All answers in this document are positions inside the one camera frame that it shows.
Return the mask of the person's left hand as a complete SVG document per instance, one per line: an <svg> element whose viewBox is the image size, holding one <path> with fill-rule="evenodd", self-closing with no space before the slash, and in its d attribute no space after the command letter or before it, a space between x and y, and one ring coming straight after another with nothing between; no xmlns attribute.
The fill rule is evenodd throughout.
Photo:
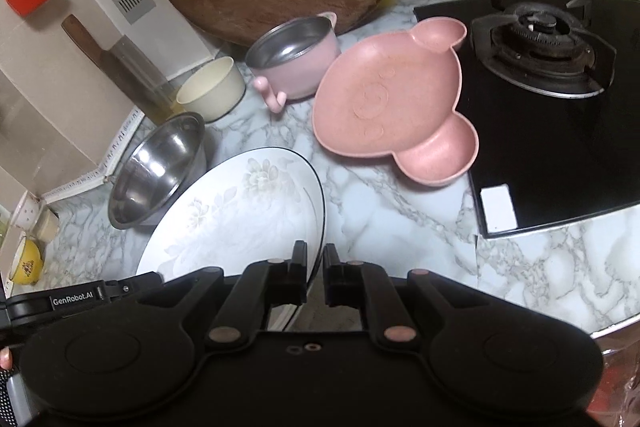
<svg viewBox="0 0 640 427"><path fill-rule="evenodd" d="M13 359L12 353L9 347L4 347L0 350L0 369L2 371L9 371L12 369Z"/></svg>

